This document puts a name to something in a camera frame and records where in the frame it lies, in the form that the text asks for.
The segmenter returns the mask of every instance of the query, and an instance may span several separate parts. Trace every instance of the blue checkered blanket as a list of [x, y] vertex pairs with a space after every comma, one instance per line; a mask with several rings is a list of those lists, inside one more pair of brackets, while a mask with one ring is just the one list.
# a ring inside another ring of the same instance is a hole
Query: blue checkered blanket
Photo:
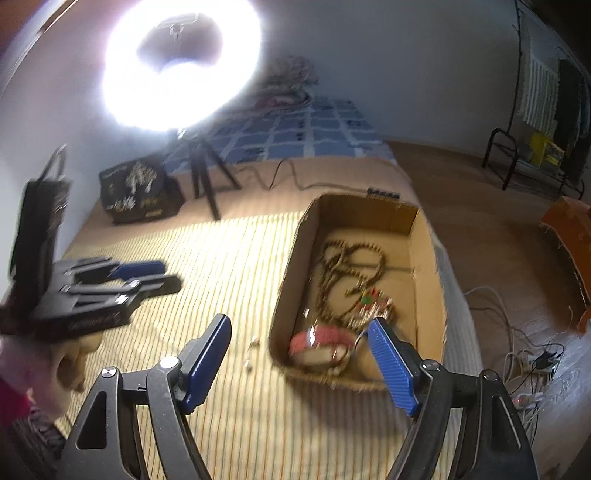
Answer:
[[[394, 160], [389, 147], [350, 100], [316, 98], [308, 106], [214, 119], [207, 135], [231, 164], [338, 155]], [[165, 161], [169, 173], [188, 170], [186, 155]]]

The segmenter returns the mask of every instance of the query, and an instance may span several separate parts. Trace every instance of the blue gripper pad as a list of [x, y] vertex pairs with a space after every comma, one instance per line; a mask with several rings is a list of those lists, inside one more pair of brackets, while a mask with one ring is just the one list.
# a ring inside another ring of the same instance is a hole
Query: blue gripper pad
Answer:
[[186, 395], [182, 399], [179, 410], [185, 415], [192, 413], [207, 399], [209, 390], [216, 378], [224, 356], [232, 339], [232, 322], [223, 314], [217, 314], [205, 330], [205, 333], [191, 340], [179, 357], [183, 361], [183, 371], [189, 368], [185, 381]]
[[110, 278], [130, 280], [149, 275], [163, 275], [166, 273], [166, 265], [161, 261], [122, 263], [109, 275]]
[[394, 404], [412, 417], [419, 408], [413, 376], [388, 333], [377, 320], [368, 327], [368, 343]]

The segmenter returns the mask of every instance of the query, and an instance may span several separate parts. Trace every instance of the white cable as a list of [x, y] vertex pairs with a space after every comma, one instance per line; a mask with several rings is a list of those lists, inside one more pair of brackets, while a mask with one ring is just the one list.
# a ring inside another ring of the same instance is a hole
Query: white cable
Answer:
[[[535, 369], [532, 366], [532, 371], [530, 372], [524, 372], [523, 370], [523, 362], [522, 359], [520, 357], [520, 355], [524, 352], [529, 353], [531, 355], [534, 355], [533, 352], [531, 352], [531, 350], [524, 348], [518, 352], [515, 352], [515, 331], [519, 332], [523, 339], [532, 347], [532, 348], [541, 348], [543, 349], [543, 351], [547, 351], [546, 347], [547, 346], [551, 346], [551, 344], [554, 343], [554, 339], [556, 338], [556, 336], [562, 334], [562, 333], [568, 333], [570, 331], [570, 328], [572, 326], [573, 323], [573, 309], [570, 307], [569, 305], [569, 310], [570, 310], [570, 321], [569, 321], [569, 326], [566, 330], [562, 331], [562, 332], [557, 332], [555, 333], [548, 342], [546, 342], [545, 344], [542, 345], [536, 345], [534, 344], [534, 342], [531, 341], [531, 339], [528, 337], [528, 335], [523, 332], [521, 329], [517, 329], [516, 327], [513, 327], [513, 325], [511, 325], [511, 322], [509, 321], [509, 314], [507, 312], [507, 309], [505, 307], [505, 302], [503, 301], [501, 295], [491, 286], [489, 285], [482, 285], [479, 287], [474, 287], [471, 288], [470, 290], [468, 290], [467, 292], [464, 293], [464, 296], [468, 296], [470, 293], [473, 293], [477, 290], [487, 290], [490, 291], [497, 299], [498, 303], [499, 303], [499, 307], [501, 308], [501, 317], [503, 318], [504, 322], [505, 322], [505, 326], [507, 327], [507, 329], [511, 332], [511, 334], [509, 335], [509, 352], [507, 352], [507, 354], [505, 355], [505, 359], [503, 361], [503, 373], [502, 373], [502, 378], [503, 378], [503, 383], [505, 384], [505, 388], [507, 387], [507, 385], [510, 382], [513, 382], [514, 380], [521, 380], [524, 376], [525, 373], [527, 373], [527, 375], [536, 375], [537, 377], [537, 382], [535, 384], [535, 388], [534, 388], [534, 393], [545, 393], [548, 389], [548, 387], [550, 386], [550, 384], [552, 383], [554, 376], [556, 374], [556, 371], [558, 370], [559, 366], [560, 366], [560, 362], [562, 361], [563, 357], [564, 357], [564, 353], [566, 351], [566, 347], [562, 344], [562, 343], [557, 343], [557, 345], [560, 345], [562, 347], [562, 351], [560, 352], [560, 355], [558, 356], [558, 360], [556, 362], [555, 367], [551, 370], [550, 373], [547, 372], [536, 372]], [[514, 365], [513, 365], [513, 361], [511, 361], [511, 365], [509, 367], [509, 371], [507, 371], [507, 359], [511, 358], [514, 359], [516, 358], [518, 363], [519, 363], [519, 368], [520, 368], [520, 374], [517, 377], [511, 377], [511, 374], [513, 372], [514, 369]], [[534, 410], [534, 412], [530, 415], [529, 411], [523, 410], [522, 412], [520, 412], [520, 419], [521, 419], [521, 423], [524, 426], [524, 430], [525, 433], [528, 437], [528, 440], [530, 441], [530, 443], [533, 441], [533, 433], [534, 433], [534, 420], [537, 419], [540, 415], [540, 406], [538, 404], [537, 408]]]

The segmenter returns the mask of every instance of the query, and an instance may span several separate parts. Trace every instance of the ring light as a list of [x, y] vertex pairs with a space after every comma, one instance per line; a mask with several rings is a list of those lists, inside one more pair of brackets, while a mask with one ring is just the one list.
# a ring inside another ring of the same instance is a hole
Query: ring light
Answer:
[[[180, 58], [155, 69], [138, 55], [156, 28], [169, 27], [172, 44], [183, 35], [183, 25], [174, 19], [195, 22], [201, 15], [216, 24], [221, 37], [214, 62]], [[246, 0], [142, 0], [109, 39], [103, 78], [106, 106], [122, 125], [155, 131], [187, 128], [245, 86], [260, 43], [259, 21]]]

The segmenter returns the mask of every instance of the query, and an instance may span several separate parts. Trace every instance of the wooden floor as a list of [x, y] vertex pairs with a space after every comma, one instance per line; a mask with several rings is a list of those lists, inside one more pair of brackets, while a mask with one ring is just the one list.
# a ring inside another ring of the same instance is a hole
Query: wooden floor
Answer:
[[[514, 326], [535, 343], [558, 333], [554, 341], [566, 346], [541, 404], [533, 448], [540, 474], [562, 474], [591, 433], [591, 333], [579, 337], [569, 329], [569, 306], [575, 323], [583, 300], [568, 258], [551, 233], [538, 227], [552, 201], [512, 187], [503, 192], [501, 182], [482, 170], [477, 158], [407, 144], [391, 147], [447, 247], [462, 289], [494, 287]], [[486, 307], [497, 304], [492, 298], [474, 293], [468, 301], [473, 307]], [[501, 320], [488, 310], [472, 313], [484, 365], [500, 372], [508, 352]]]

